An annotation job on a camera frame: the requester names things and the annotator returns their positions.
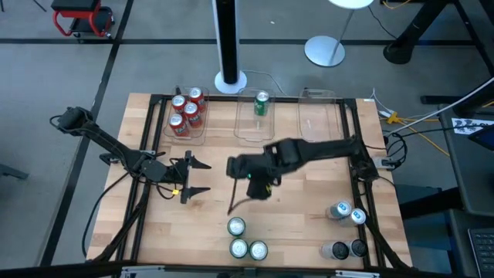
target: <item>tin can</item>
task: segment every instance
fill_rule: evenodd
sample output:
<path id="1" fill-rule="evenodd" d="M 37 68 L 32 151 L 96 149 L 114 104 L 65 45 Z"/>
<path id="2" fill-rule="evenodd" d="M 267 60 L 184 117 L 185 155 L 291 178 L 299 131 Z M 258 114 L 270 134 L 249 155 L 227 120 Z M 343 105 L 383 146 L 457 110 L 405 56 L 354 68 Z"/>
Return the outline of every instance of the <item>tin can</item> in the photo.
<path id="1" fill-rule="evenodd" d="M 365 213 L 359 208 L 354 208 L 349 216 L 338 219 L 338 222 L 343 227 L 352 227 L 356 225 L 362 225 L 365 223 Z"/>
<path id="2" fill-rule="evenodd" d="M 342 219 L 352 212 L 349 202 L 340 201 L 326 209 L 326 216 L 329 219 Z"/>
<path id="3" fill-rule="evenodd" d="M 243 239 L 233 239 L 232 243 L 230 243 L 230 254 L 237 259 L 245 257 L 248 251 L 249 246 Z"/>
<path id="4" fill-rule="evenodd" d="M 320 254 L 324 259 L 346 259 L 348 246 L 343 242 L 328 242 L 321 246 Z"/>
<path id="5" fill-rule="evenodd" d="M 180 137 L 188 136 L 188 127 L 184 118 L 179 114 L 173 114 L 170 117 L 170 127 L 175 135 Z"/>
<path id="6" fill-rule="evenodd" d="M 367 244 L 361 239 L 348 241 L 345 242 L 345 244 L 347 244 L 348 250 L 350 251 L 350 256 L 361 258 L 369 252 Z"/>
<path id="7" fill-rule="evenodd" d="M 249 252 L 253 259 L 263 260 L 268 256 L 268 246 L 264 242 L 257 240 L 251 243 Z"/>
<path id="8" fill-rule="evenodd" d="M 201 115 L 199 113 L 198 106 L 195 103 L 187 103 L 184 108 L 185 116 L 191 127 L 200 127 L 202 125 Z"/>
<path id="9" fill-rule="evenodd" d="M 245 221 L 240 217 L 234 217 L 228 221 L 226 226 L 232 236 L 241 236 L 245 231 Z"/>
<path id="10" fill-rule="evenodd" d="M 184 114 L 184 108 L 186 104 L 187 101 L 185 101 L 184 96 L 179 95 L 171 99 L 171 106 L 173 106 L 173 109 L 175 109 L 175 112 L 177 112 L 177 114 Z"/>
<path id="11" fill-rule="evenodd" d="M 254 99 L 254 114 L 257 116 L 265 116 L 268 113 L 269 94 L 265 91 L 257 93 Z"/>
<path id="12" fill-rule="evenodd" d="M 191 98 L 191 102 L 198 106 L 201 113 L 206 111 L 206 101 L 204 100 L 204 94 L 201 88 L 192 88 L 188 96 Z"/>

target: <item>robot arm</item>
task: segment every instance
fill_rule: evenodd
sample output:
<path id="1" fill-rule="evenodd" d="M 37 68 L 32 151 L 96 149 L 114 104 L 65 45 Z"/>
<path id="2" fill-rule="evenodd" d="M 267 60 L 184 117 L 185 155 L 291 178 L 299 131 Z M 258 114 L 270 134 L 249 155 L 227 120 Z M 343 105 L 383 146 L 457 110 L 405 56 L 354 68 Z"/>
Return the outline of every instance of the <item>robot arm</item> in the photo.
<path id="1" fill-rule="evenodd" d="M 283 139 L 266 145 L 262 154 L 240 154 L 228 158 L 226 174 L 235 179 L 249 178 L 247 196 L 266 200 L 271 186 L 281 184 L 281 176 L 293 172 L 309 161 L 349 157 L 354 174 L 361 180 L 379 178 L 364 142 L 350 139 L 310 143 L 303 139 Z"/>

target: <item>concrete floor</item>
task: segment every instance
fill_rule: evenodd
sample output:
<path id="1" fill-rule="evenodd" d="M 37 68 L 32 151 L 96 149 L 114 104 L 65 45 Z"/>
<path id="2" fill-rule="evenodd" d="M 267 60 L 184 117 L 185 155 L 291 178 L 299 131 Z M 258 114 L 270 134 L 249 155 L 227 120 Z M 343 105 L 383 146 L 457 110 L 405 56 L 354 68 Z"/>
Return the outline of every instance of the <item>concrete floor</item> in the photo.
<path id="1" fill-rule="evenodd" d="M 61 39 L 51 23 L 50 0 L 40 1 L 44 13 L 30 1 L 4 0 L 0 39 Z M 127 1 L 103 0 L 117 20 L 117 33 Z M 462 2 L 475 25 L 491 26 L 477 3 Z M 389 10 L 376 1 L 374 14 L 396 36 L 420 9 L 408 4 Z M 211 2 L 206 0 L 135 1 L 124 39 L 213 39 Z M 338 36 L 347 11 L 326 0 L 240 1 L 241 39 L 308 39 Z M 491 32 L 480 33 L 492 44 Z M 392 39 L 368 10 L 357 11 L 345 39 Z M 423 39 L 469 39 L 458 13 L 449 5 Z M 473 46 L 419 46 L 412 61 L 394 65 L 382 56 L 383 46 L 345 46 L 347 56 L 335 68 L 314 66 L 303 45 L 241 45 L 240 65 L 271 73 L 291 96 L 305 86 L 329 89 L 339 97 L 369 97 L 375 88 L 379 100 L 400 115 L 434 110 L 420 104 L 421 95 L 460 96 L 489 77 Z M 26 181 L 0 177 L 0 268 L 34 266 L 46 240 L 49 222 L 62 193 L 78 139 L 48 125 L 48 118 L 65 107 L 90 108 L 107 64 L 111 45 L 0 44 L 0 163 L 30 174 Z M 98 117 L 98 124 L 117 135 L 128 93 L 170 93 L 177 84 L 206 86 L 218 93 L 215 45 L 120 46 Z M 273 86 L 264 76 L 249 74 L 249 86 Z M 420 129 L 438 124 L 421 124 Z M 446 148 L 442 134 L 430 138 Z M 407 139 L 407 162 L 394 172 L 398 184 L 451 188 L 456 186 L 449 158 L 419 137 Z M 87 152 L 54 264 L 83 261 L 80 238 L 108 167 L 98 158 L 103 150 L 93 144 Z M 427 264 L 434 250 L 412 246 L 419 269 L 447 272 Z"/>

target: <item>green soda can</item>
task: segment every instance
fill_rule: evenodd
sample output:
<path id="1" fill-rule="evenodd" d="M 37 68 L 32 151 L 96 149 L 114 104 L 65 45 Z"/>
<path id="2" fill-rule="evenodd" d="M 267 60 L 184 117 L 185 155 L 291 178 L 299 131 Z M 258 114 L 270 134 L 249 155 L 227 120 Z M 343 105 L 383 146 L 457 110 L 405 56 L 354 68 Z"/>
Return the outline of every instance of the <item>green soda can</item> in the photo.
<path id="1" fill-rule="evenodd" d="M 265 116 L 268 113 L 269 94 L 265 91 L 260 91 L 255 96 L 254 114 L 257 116 Z"/>

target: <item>lamp base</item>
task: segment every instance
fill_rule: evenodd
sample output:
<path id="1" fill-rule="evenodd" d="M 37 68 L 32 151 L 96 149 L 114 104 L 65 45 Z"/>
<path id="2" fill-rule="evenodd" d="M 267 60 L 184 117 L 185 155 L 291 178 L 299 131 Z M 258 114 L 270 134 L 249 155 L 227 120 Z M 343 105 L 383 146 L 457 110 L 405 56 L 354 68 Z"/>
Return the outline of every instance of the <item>lamp base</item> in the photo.
<path id="1" fill-rule="evenodd" d="M 335 38 L 329 36 L 315 36 L 306 42 L 304 51 L 307 58 L 318 66 L 337 66 L 345 58 L 345 48 L 338 43 L 337 51 L 331 61 L 337 43 Z"/>
<path id="2" fill-rule="evenodd" d="M 227 84 L 223 81 L 222 72 L 216 74 L 215 77 L 215 86 L 218 91 L 226 94 L 236 94 L 247 85 L 247 76 L 245 73 L 240 71 L 239 80 L 235 84 Z"/>

